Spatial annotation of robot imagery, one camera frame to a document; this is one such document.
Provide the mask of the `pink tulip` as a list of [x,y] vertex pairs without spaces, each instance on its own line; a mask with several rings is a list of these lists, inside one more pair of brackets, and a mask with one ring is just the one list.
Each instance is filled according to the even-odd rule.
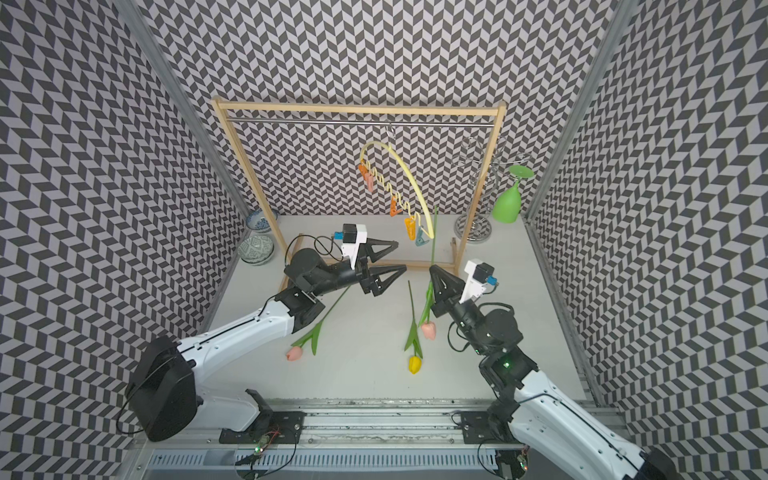
[[294,341],[290,349],[286,352],[286,360],[289,362],[297,361],[303,356],[303,347],[309,343],[310,350],[312,355],[317,354],[317,348],[319,343],[319,336],[323,327],[323,324],[325,323],[325,320],[329,317],[329,315],[333,312],[333,310],[336,308],[336,306],[339,304],[339,302],[344,298],[344,296],[349,291],[349,287],[347,287],[340,296],[334,301],[332,306],[328,309],[328,311],[322,316],[322,318],[311,328],[311,330],[304,334],[301,338]]
[[[433,212],[433,226],[435,227],[435,233],[437,233],[437,221],[438,221],[439,208],[435,207]],[[434,264],[435,260],[436,243],[432,245],[431,264]],[[421,319],[419,321],[419,328],[423,336],[427,340],[435,340],[437,335],[437,327],[434,322],[431,321],[431,307],[434,304],[434,288],[432,281],[428,283],[428,288],[425,294],[425,305],[422,311]]]

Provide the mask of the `yellow tulip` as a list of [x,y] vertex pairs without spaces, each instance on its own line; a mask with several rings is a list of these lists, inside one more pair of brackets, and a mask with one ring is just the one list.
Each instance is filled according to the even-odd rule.
[[411,283],[408,283],[408,290],[409,290],[409,299],[410,299],[410,306],[411,306],[411,324],[409,327],[409,333],[405,343],[404,350],[412,351],[412,355],[409,357],[409,360],[408,360],[408,371],[411,374],[415,375],[421,370],[422,363],[423,363],[423,352],[422,352],[420,338],[419,338],[419,327],[416,322],[415,302],[413,299]]

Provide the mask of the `yellow arched peg hanger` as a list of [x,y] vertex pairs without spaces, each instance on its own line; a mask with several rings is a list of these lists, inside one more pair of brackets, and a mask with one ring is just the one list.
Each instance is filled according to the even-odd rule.
[[[397,190],[392,182],[389,181],[387,177],[381,173],[380,170],[370,160],[367,159],[366,155],[368,150],[372,147],[381,147],[396,162],[403,175],[407,179],[411,190],[413,191],[413,195],[416,198],[419,209],[416,209],[413,206],[407,194],[403,194]],[[415,225],[418,227],[418,232],[409,236],[411,240],[416,240],[419,233],[423,233],[429,240],[435,239],[436,231],[433,216],[429,211],[429,207],[423,192],[415,176],[410,171],[408,165],[390,144],[376,140],[366,142],[359,152],[358,167],[363,168],[367,176],[370,177],[374,183],[381,185],[385,192],[395,200],[396,205],[399,206],[407,214],[407,216],[415,222]]]

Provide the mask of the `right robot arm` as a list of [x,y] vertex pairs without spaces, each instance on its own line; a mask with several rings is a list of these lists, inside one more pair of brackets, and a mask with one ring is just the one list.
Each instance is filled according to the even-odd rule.
[[616,434],[549,379],[521,349],[510,305],[478,301],[497,283],[491,265],[469,263],[465,280],[438,265],[429,272],[433,314],[449,315],[482,358],[479,371],[496,396],[487,410],[494,437],[532,447],[574,479],[678,478],[666,453]]

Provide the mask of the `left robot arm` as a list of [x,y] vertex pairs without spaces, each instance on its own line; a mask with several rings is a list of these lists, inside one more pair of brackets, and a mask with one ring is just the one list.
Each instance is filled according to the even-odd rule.
[[353,285],[374,296],[384,293],[407,267],[377,262],[398,246],[378,239],[344,244],[343,257],[334,264],[312,248],[301,249],[284,269],[288,287],[255,312],[181,341],[152,340],[125,390],[125,404],[141,432],[151,442],[185,429],[221,429],[224,436],[253,439],[266,433],[273,411],[257,391],[230,395],[208,389],[207,380],[256,348],[310,325],[325,307],[324,294]]

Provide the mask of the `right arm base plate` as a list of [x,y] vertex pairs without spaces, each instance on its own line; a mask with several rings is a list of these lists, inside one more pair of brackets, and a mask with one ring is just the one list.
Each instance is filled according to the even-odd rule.
[[463,441],[469,445],[486,443],[521,444],[507,424],[496,418],[490,418],[486,411],[458,411],[452,420],[460,429]]

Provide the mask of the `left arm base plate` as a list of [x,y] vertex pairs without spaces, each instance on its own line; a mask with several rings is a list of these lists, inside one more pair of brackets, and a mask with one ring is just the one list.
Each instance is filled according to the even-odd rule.
[[223,429],[218,442],[220,444],[256,445],[262,438],[272,440],[272,444],[296,444],[304,429],[306,413],[303,411],[262,412],[242,432]]

